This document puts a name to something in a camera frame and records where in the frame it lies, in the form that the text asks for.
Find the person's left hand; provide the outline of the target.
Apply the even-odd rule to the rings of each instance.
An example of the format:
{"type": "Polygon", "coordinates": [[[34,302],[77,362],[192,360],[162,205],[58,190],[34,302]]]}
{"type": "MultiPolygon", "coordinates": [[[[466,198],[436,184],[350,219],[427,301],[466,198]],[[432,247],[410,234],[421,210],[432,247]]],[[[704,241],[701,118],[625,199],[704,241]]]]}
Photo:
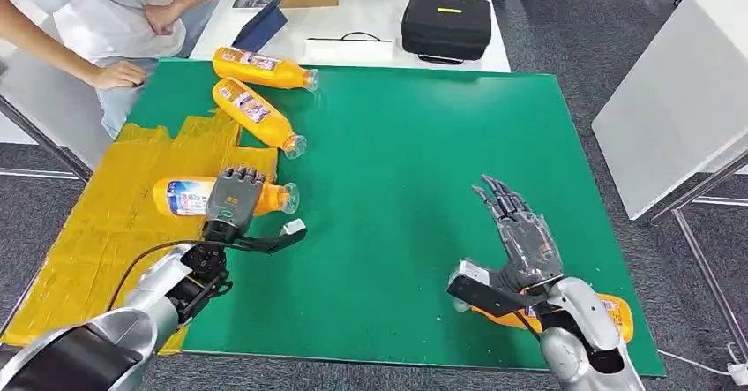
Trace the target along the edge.
{"type": "Polygon", "coordinates": [[[180,18],[183,7],[179,2],[165,5],[148,4],[144,7],[146,20],[157,35],[170,35],[180,18]]]}

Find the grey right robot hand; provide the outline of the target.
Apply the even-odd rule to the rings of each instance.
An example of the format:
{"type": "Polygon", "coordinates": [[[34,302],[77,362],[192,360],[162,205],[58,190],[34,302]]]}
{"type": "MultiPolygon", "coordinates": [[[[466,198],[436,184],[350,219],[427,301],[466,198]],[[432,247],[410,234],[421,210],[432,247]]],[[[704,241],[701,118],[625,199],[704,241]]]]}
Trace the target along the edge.
{"type": "Polygon", "coordinates": [[[489,211],[507,254],[499,273],[503,286],[519,293],[559,277],[563,263],[543,215],[505,183],[486,174],[481,179],[488,187],[472,190],[489,211]]]}

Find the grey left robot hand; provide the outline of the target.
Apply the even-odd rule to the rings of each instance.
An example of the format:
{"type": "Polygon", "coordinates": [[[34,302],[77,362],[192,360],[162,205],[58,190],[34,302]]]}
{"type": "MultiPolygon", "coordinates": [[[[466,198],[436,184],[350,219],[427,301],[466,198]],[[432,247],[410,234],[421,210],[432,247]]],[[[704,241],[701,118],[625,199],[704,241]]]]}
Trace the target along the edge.
{"type": "Polygon", "coordinates": [[[232,244],[249,229],[266,176],[254,168],[227,167],[206,204],[202,238],[232,244]]]}

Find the person's right hand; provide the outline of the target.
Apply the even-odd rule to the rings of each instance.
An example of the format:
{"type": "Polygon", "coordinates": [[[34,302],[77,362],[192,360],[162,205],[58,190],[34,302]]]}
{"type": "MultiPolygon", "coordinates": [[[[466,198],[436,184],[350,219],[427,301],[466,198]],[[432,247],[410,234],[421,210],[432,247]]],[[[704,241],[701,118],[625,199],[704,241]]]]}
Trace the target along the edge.
{"type": "Polygon", "coordinates": [[[109,90],[116,87],[137,87],[147,77],[144,69],[127,61],[120,61],[106,67],[100,67],[91,80],[94,88],[109,90]]]}

